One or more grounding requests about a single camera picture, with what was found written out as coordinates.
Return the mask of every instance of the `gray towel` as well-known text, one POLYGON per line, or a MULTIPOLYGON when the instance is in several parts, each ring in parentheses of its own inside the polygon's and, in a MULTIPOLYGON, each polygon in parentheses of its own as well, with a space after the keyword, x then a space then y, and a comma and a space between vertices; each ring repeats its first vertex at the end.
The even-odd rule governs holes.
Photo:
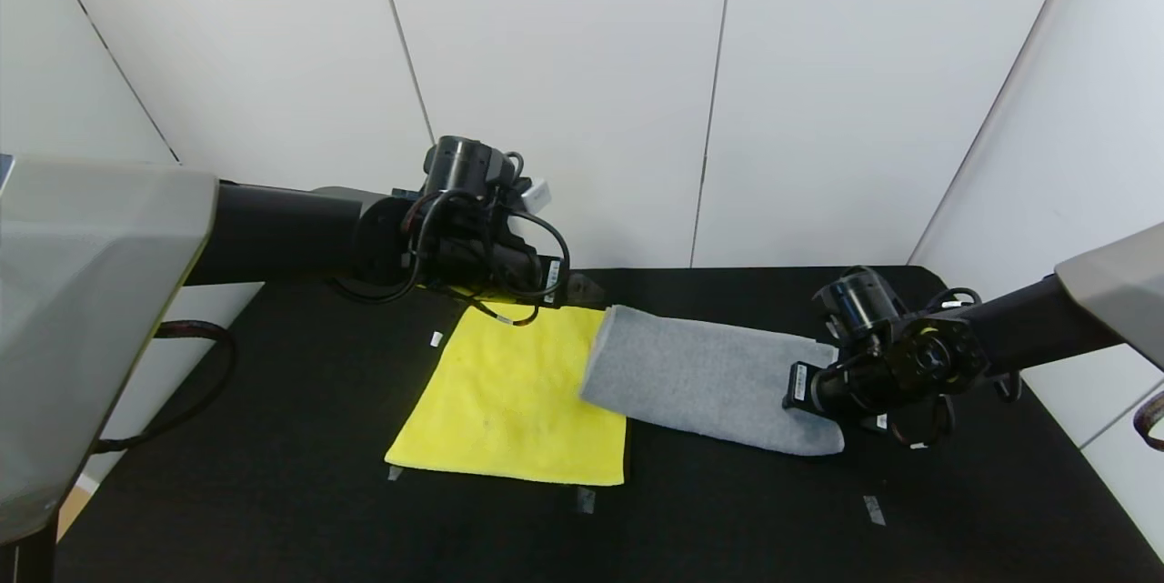
POLYGON ((582 399, 645 422, 799 456, 839 453, 840 427, 785 410, 790 364, 832 362, 836 348, 799 335, 612 306, 582 381, 582 399))

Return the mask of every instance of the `yellow microfiber cloth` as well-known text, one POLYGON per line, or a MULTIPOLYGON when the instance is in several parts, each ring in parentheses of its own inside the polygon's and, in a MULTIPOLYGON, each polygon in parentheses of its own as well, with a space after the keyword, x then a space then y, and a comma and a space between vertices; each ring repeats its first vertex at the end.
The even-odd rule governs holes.
MULTIPOLYGON (((490 304, 506 318, 528 306, 490 304)), ((403 468, 619 485, 626 418, 579 399, 602 311, 544 310, 511 327, 473 308, 384 456, 403 468)))

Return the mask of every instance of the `white wall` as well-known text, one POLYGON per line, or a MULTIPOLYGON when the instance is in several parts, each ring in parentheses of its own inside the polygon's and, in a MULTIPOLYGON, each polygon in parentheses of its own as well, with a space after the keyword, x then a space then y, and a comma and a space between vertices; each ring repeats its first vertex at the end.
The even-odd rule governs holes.
POLYGON ((416 186, 430 147, 388 0, 83 0, 170 148, 261 185, 416 186))
POLYGON ((0 0, 0 151, 173 163, 77 0, 0 0))
MULTIPOLYGON (((1162 0, 1050 0, 913 263, 993 298, 1164 221, 1162 44, 1162 0)), ((1124 417, 1164 375, 1109 348, 1024 378, 1164 554, 1164 455, 1124 417)))
MULTIPOLYGON (((77 0, 0 0, 0 151, 175 163, 77 0)), ((255 290, 182 290, 166 319, 228 326, 255 290)), ((199 340, 150 343, 104 435, 144 428, 208 347, 199 340)), ((119 457, 92 458, 85 475, 100 482, 119 457)))
POLYGON ((523 152, 574 264, 687 266, 723 0, 396 3, 433 131, 523 152))
POLYGON ((1043 0, 728 0, 695 266, 903 263, 1043 0))

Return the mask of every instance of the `white label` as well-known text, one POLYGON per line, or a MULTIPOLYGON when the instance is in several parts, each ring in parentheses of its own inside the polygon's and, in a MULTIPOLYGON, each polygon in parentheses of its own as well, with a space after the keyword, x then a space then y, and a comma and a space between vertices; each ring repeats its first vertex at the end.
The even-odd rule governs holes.
MULTIPOLYGON (((546 287, 551 287, 551 285, 558 282, 558 271, 561 268, 562 268, 562 261, 552 261, 552 263, 549 263, 549 276, 546 277, 546 287)), ((553 301, 554 301, 553 293, 548 293, 546 296, 546 304, 553 304, 553 301)))
POLYGON ((797 401, 804 400, 804 389, 808 385, 808 365, 797 364, 796 365, 796 385, 793 388, 793 397, 797 401))

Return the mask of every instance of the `black tabletop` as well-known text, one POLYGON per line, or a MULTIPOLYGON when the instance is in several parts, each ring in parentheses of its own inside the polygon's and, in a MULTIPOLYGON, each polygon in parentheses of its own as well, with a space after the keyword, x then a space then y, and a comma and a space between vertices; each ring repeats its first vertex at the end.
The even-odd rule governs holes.
MULTIPOLYGON (((923 269, 880 271, 907 305, 943 287, 923 269)), ((592 272, 611 304, 822 341, 809 299, 838 275, 592 272)), ((1164 581, 1034 393, 959 398, 957 433, 934 449, 846 431, 846 450, 822 458, 631 421, 627 483, 596 489, 592 514, 574 486, 390 481, 384 452, 439 358, 430 337, 461 311, 427 293, 357 306, 324 285, 265 285, 234 325, 230 388, 121 460, 62 542, 59 581, 1164 581)), ((220 358, 163 414, 197 399, 220 358)))

